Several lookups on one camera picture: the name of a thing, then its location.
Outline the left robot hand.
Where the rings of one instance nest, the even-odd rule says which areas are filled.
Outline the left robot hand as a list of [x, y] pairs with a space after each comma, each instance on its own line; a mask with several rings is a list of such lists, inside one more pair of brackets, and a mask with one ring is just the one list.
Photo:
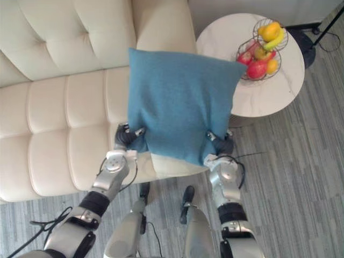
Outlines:
[[131, 131], [128, 122], [120, 123], [114, 137], [114, 149], [127, 150], [134, 141], [144, 135], [144, 127]]

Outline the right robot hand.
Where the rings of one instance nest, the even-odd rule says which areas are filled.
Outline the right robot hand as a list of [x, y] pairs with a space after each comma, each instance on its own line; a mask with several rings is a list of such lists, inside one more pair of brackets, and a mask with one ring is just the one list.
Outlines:
[[215, 148], [216, 155], [231, 155], [233, 153], [234, 140], [229, 134], [229, 131], [225, 133], [223, 139], [221, 139], [211, 131], [207, 131], [206, 137], [211, 141], [212, 146]]

